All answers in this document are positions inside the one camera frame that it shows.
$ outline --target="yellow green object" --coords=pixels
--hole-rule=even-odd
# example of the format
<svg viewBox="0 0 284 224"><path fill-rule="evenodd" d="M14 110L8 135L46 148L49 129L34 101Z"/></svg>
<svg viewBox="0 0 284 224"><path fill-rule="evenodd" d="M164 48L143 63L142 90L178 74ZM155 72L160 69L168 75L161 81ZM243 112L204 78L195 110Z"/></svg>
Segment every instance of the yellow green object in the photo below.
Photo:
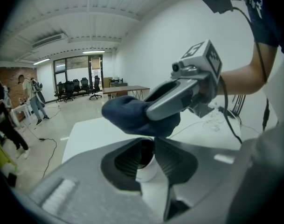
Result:
<svg viewBox="0 0 284 224"><path fill-rule="evenodd" d="M6 164L12 164L15 167L15 170L17 169L17 164L11 160L9 155L2 149L0 145L0 170L2 170Z"/></svg>

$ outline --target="brick wall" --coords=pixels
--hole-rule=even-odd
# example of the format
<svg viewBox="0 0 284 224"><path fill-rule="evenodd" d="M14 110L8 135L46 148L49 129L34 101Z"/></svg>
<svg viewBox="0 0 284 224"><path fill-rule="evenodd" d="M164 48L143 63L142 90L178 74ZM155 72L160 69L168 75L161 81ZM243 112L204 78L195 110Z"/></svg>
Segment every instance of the brick wall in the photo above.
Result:
<svg viewBox="0 0 284 224"><path fill-rule="evenodd" d="M30 79L31 77L37 79L36 69L6 67L0 68L0 81L3 85L6 85L8 88L10 88L9 96L11 98L13 108L20 105L19 98L23 97L22 85L17 84L19 75L24 75L27 79ZM18 115L17 118L19 120L23 119L23 113Z"/></svg>

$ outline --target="gray floor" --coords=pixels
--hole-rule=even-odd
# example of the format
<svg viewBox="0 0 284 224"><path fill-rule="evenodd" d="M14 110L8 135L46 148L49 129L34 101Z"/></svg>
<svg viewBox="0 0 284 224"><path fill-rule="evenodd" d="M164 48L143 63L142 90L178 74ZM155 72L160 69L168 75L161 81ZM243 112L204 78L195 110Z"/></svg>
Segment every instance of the gray floor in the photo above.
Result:
<svg viewBox="0 0 284 224"><path fill-rule="evenodd" d="M55 143L52 140L41 142L37 138L49 138L57 142L57 148L45 174L47 175L61 164L73 125L77 122L102 117L101 108L107 100L108 98L105 95L98 100L95 98L89 100L88 96L84 96L77 97L74 101L67 101L67 103L53 102L45 107L48 116L52 117L50 120L44 120L36 126L37 118L33 114L31 124L22 121L23 128L19 132L30 146L29 157L25 160L22 155L19 159L16 159L16 148L10 140L6 140L3 146L4 150L18 165L16 188L24 193L29 193L31 188L42 179L48 160L53 153Z"/></svg>

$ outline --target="white table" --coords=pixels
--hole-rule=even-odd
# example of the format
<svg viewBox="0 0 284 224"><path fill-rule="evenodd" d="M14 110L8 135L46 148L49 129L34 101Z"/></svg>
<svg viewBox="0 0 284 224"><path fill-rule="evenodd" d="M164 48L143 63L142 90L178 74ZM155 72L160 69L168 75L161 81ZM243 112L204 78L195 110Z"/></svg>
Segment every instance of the white table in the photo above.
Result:
<svg viewBox="0 0 284 224"><path fill-rule="evenodd" d="M222 113L214 110L202 119L186 110L180 114L181 122L174 129L171 139L205 147L238 150L240 143L233 136ZM230 119L235 134L241 136L237 120ZM141 137L125 134L105 118L76 123L70 133L62 163L73 156L115 142ZM163 220L166 206L168 182L158 167L156 176L141 183L142 198L153 210L158 220Z"/></svg>
<svg viewBox="0 0 284 224"><path fill-rule="evenodd" d="M181 122L171 135L173 140L206 147L234 150L240 148L222 113L213 111L200 119L186 110L180 116ZM229 120L236 135L240 137L239 122L230 118ZM69 135L62 163L82 152L137 137L141 135L125 134L105 118L78 122Z"/></svg>
<svg viewBox="0 0 284 224"><path fill-rule="evenodd" d="M18 107L15 107L14 109L12 109L11 112L14 112L14 113L24 112L27 122L31 124L32 118L31 118L31 111L29 107L30 106L26 104L19 105Z"/></svg>

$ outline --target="navy blue cloth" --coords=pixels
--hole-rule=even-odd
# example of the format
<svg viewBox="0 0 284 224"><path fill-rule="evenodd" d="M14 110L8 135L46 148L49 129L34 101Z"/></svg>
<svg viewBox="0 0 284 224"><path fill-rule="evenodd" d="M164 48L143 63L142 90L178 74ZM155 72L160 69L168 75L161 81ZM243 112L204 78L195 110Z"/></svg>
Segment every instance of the navy blue cloth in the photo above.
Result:
<svg viewBox="0 0 284 224"><path fill-rule="evenodd" d="M145 111L151 102L137 100L131 96L121 96L106 102L102 115L125 133L153 137L168 137L180 123L177 113L159 121L151 121Z"/></svg>
<svg viewBox="0 0 284 224"><path fill-rule="evenodd" d="M284 53L284 0L246 0L254 37Z"/></svg>

